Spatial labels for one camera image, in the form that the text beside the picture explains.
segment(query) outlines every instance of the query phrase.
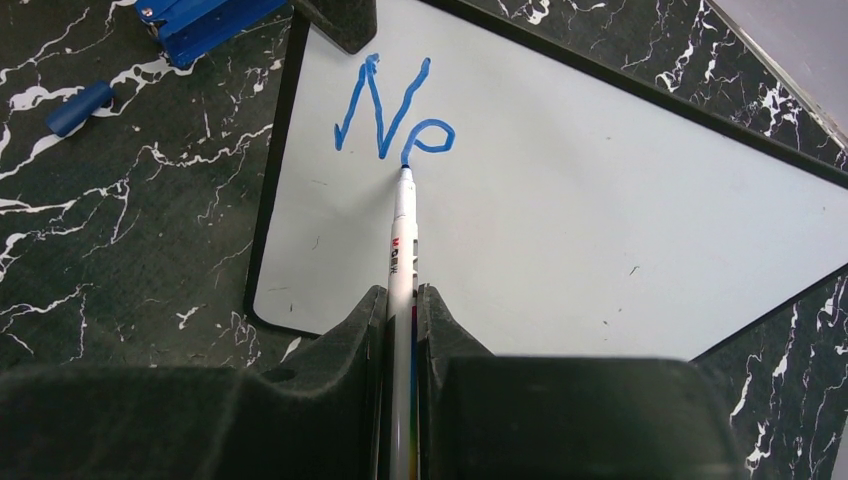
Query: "whiteboard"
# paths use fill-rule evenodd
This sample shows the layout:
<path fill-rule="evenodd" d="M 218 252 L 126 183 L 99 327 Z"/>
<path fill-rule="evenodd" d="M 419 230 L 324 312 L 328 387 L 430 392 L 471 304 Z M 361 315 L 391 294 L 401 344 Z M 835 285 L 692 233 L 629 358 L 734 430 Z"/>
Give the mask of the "whiteboard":
<path fill-rule="evenodd" d="M 497 354 L 690 359 L 848 263 L 831 181 L 418 0 L 378 17 L 353 56 L 293 27 L 250 274 L 262 321 L 321 334 L 386 284 L 407 145 L 420 281 Z"/>

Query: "blue clamp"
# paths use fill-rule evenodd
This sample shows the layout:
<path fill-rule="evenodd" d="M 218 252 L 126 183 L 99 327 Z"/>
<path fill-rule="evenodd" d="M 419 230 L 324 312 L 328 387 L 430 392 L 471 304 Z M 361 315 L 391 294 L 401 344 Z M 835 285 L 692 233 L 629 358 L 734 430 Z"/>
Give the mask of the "blue clamp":
<path fill-rule="evenodd" d="M 138 0 L 135 9 L 171 63 L 186 68 L 286 0 Z"/>
<path fill-rule="evenodd" d="M 115 91 L 112 87 L 101 80 L 86 87 L 48 115 L 47 126 L 56 135 L 64 137 L 114 96 Z"/>

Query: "blue marker cap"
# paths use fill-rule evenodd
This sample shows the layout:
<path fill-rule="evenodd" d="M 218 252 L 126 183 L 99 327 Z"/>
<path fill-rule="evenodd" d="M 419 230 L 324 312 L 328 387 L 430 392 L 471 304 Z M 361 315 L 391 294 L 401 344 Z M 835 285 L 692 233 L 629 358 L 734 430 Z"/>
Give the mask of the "blue marker cap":
<path fill-rule="evenodd" d="M 56 135 L 64 137 L 114 96 L 112 87 L 101 80 L 86 87 L 48 115 L 47 126 Z"/>

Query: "white marker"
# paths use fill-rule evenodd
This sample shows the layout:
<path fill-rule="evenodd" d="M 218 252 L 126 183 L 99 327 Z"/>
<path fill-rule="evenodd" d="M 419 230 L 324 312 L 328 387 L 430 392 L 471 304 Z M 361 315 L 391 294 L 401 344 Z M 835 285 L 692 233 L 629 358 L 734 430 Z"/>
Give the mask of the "white marker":
<path fill-rule="evenodd" d="M 391 435 L 389 441 L 389 478 L 417 476 L 417 428 L 412 424 L 416 388 L 412 371 L 415 328 L 415 300 L 418 289 L 418 224 L 415 220 L 415 182 L 412 169 L 400 170 L 395 220 L 389 260 L 388 319 L 394 319 L 394 356 L 392 362 Z"/>

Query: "black marble surface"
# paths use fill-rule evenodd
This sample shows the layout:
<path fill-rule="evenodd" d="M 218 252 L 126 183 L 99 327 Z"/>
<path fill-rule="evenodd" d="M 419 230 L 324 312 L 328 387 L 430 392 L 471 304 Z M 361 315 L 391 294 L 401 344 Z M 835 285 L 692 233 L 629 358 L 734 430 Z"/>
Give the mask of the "black marble surface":
<path fill-rule="evenodd" d="M 241 306 L 288 20 L 177 71 L 132 3 L 0 0 L 0 368 L 268 369 L 301 344 Z M 703 1 L 473 3 L 846 168 Z M 46 115 L 100 79 L 117 104 L 49 135 Z M 848 409 L 846 282 L 699 360 L 753 477 L 830 476 Z"/>

